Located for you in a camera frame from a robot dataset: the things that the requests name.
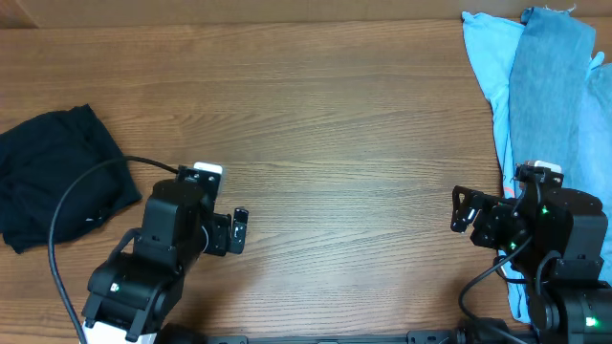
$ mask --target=folded cloth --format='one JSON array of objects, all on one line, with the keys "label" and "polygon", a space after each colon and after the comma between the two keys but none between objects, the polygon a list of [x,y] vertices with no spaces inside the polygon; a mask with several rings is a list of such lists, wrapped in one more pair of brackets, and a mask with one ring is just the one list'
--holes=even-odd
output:
[{"label": "folded cloth", "polygon": [[600,198],[608,217],[601,248],[600,279],[612,283],[612,65],[594,70],[582,96],[578,129],[578,164],[571,187]]},{"label": "folded cloth", "polygon": [[[521,39],[525,26],[508,19],[492,17],[485,13],[472,15],[468,12],[463,12],[463,19],[464,39],[471,67],[474,70],[485,98],[492,106],[493,138],[495,141],[497,158],[499,159],[503,175],[502,183],[504,196],[507,198],[515,197],[515,195],[519,196],[520,189],[518,189],[516,183],[513,181],[514,158],[513,142],[510,137],[509,91],[510,74],[513,69],[514,56],[516,54],[518,41]],[[587,69],[587,76],[599,67],[602,62],[603,53],[599,52],[595,58],[590,61]],[[611,88],[605,88],[602,85],[594,86],[594,88],[599,90],[611,90]],[[580,112],[584,114],[584,116],[588,116],[586,113],[589,110],[585,109],[586,106],[583,105]],[[604,258],[606,256],[612,258],[612,244],[604,245],[601,256]],[[604,270],[609,269],[612,264],[612,259],[608,261],[611,263],[606,263],[604,265]],[[523,278],[520,272],[512,269],[510,263],[507,263],[503,269],[508,278]],[[609,274],[606,275],[603,271],[601,273],[601,278],[608,280],[608,277],[605,276],[609,276]],[[531,322],[527,309],[527,294],[525,287],[517,284],[508,284],[508,290],[508,299],[514,319],[525,323]]]},{"label": "folded cloth", "polygon": [[[17,253],[47,243],[57,203],[99,162],[122,156],[89,105],[27,120],[0,135],[0,232]],[[82,180],[57,219],[55,241],[72,241],[141,198],[126,164]]]},{"label": "folded cloth", "polygon": [[560,165],[573,184],[579,110],[595,29],[567,12],[526,9],[510,75],[510,136],[514,161]]}]

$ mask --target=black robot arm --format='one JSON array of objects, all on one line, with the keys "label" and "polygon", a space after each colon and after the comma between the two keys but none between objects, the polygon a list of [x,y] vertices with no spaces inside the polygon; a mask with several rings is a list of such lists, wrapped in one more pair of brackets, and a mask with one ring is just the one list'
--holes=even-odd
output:
[{"label": "black robot arm", "polygon": [[511,262],[525,275],[542,343],[611,343],[612,290],[599,281],[607,230],[601,201],[562,188],[563,175],[547,167],[520,165],[514,177],[524,187],[518,199],[456,186],[450,228],[465,232],[473,222],[476,246],[509,254],[530,240]]},{"label": "black robot arm", "polygon": [[[89,280],[86,328],[101,321],[126,331],[131,342],[157,333],[201,252],[242,252],[249,213],[237,208],[233,220],[214,213],[221,177],[216,170],[181,166],[174,180],[153,186],[142,228],[129,231]],[[133,252],[121,252],[132,238]]]}]

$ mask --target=light blue cloth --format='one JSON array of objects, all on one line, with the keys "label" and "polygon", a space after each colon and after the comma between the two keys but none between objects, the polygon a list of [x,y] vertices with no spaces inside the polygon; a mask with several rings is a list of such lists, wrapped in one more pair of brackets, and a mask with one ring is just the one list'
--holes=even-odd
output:
[{"label": "light blue cloth", "polygon": [[[468,12],[463,12],[463,19],[464,39],[470,64],[480,88],[485,98],[491,103],[493,110],[493,138],[503,174],[504,196],[507,198],[515,197],[518,196],[520,190],[512,179],[514,159],[510,136],[509,85],[516,49],[525,27],[519,23],[491,17],[485,13],[471,15]],[[603,53],[598,53],[591,60],[587,73],[600,66],[602,62]],[[604,259],[606,255],[612,258],[612,245],[606,247],[608,251],[604,248],[601,253],[602,256]],[[604,268],[610,270],[611,264],[612,259],[607,260],[607,267]],[[519,279],[523,277],[519,272],[512,270],[510,264],[504,266],[504,271],[509,278]],[[509,284],[508,290],[513,317],[516,320],[529,323],[530,318],[524,286]]]},{"label": "light blue cloth", "polygon": [[579,178],[574,188],[600,198],[608,217],[600,279],[612,284],[612,65],[592,71],[586,82],[579,122]]}]

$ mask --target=wood grain surface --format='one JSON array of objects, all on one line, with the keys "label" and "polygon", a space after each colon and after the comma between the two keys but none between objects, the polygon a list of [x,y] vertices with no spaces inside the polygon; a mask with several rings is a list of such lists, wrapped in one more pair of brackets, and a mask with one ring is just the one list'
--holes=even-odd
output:
[{"label": "wood grain surface", "polygon": [[33,29],[36,25],[18,0],[0,0],[0,29]]},{"label": "wood grain surface", "polygon": [[[612,23],[588,22],[611,52]],[[244,253],[203,256],[169,321],[253,337],[451,328],[491,265],[449,229],[456,184],[500,189],[458,20],[0,32],[1,132],[84,103],[125,154],[222,163],[217,209],[251,211]],[[144,195],[170,177],[132,172]],[[142,213],[57,248],[77,310]],[[0,343],[76,342],[46,254],[0,247]],[[492,276],[469,305],[510,321],[506,293]]]},{"label": "wood grain surface", "polygon": [[612,15],[609,0],[19,0],[19,3],[40,28],[456,20],[461,11],[518,17],[531,6],[556,10],[574,7],[573,15],[579,16]]}]

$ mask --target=wooden table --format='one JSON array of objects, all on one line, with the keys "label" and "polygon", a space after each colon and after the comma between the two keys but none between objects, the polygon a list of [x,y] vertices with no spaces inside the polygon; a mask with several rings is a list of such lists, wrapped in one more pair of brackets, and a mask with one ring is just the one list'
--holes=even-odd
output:
[{"label": "wooden table", "polygon": [[[587,22],[612,52],[612,23]],[[0,31],[0,132],[84,103],[125,154],[222,163],[217,209],[251,211],[245,252],[202,257],[170,321],[253,337],[451,328],[492,263],[449,229],[456,184],[500,192],[459,20]],[[170,177],[132,172],[144,195]],[[57,248],[77,310],[142,212]],[[0,342],[75,343],[46,255],[0,248]],[[511,320],[506,293],[491,277],[469,306]]]}]

